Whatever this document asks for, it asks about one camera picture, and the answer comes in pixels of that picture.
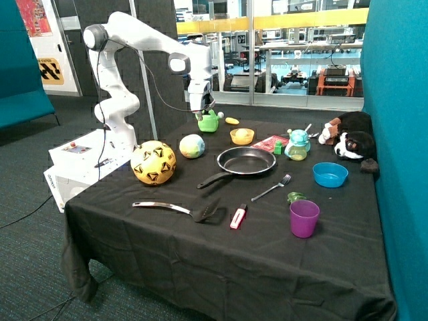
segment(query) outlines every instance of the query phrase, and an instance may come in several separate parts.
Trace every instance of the slotted spatula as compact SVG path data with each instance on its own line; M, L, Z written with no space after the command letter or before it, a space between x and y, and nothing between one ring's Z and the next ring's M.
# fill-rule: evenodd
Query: slotted spatula
M174 209L175 211L179 211L182 213L189 214L193 221L196 223L202 223L208 217L212 216L217 210L220 203L220 197L215 199L210 204L205 206L199 211L191 211L190 209L185 209L184 207L170 204L170 203L162 203L162 202L135 202L132 204L133 207L167 207L169 209Z

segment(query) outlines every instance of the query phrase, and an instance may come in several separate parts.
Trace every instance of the orange machine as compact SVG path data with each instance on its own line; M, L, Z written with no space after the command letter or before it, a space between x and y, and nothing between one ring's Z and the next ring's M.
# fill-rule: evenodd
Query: orange machine
M319 96L353 97L355 89L354 71L344 70L341 74L339 73L332 72L330 68L321 69L316 94Z

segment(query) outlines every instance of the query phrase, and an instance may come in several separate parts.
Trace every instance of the silver fork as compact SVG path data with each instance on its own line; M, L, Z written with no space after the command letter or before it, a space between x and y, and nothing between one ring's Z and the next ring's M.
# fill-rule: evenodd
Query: silver fork
M277 185L272 186L272 187L271 187L270 189L268 189L267 191L265 191L265 192L263 192L262 194L260 194L260 195L258 195L258 196L256 196L256 197L252 198L252 199L251 199L251 202L254 202L256 199L259 199L259 198L260 198L260 197L262 197L263 195L268 194L272 189L276 189L277 187L284 187L284 186L286 186L286 185L290 182L290 179L292 179L291 175L287 174L286 176L284 176L284 177L282 178L282 180L281 180Z

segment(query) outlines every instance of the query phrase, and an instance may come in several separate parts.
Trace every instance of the white control box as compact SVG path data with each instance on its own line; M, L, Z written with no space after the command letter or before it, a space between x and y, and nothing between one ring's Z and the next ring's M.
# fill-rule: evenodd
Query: white control box
M110 136L97 129L49 150L53 167L44 175L61 213L67 201L130 160L132 152L116 150Z

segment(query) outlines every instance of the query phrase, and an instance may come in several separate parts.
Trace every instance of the ball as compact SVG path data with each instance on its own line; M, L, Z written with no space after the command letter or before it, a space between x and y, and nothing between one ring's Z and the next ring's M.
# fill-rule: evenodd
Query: ball
M238 129L235 133L236 138L245 138L247 136L248 136L248 131L243 128Z
M138 145L131 156L135 176L148 185L165 183L174 174L177 160L164 142L150 140Z
M191 134L180 141L179 148L184 157L197 158L203 154L205 143L199 135Z

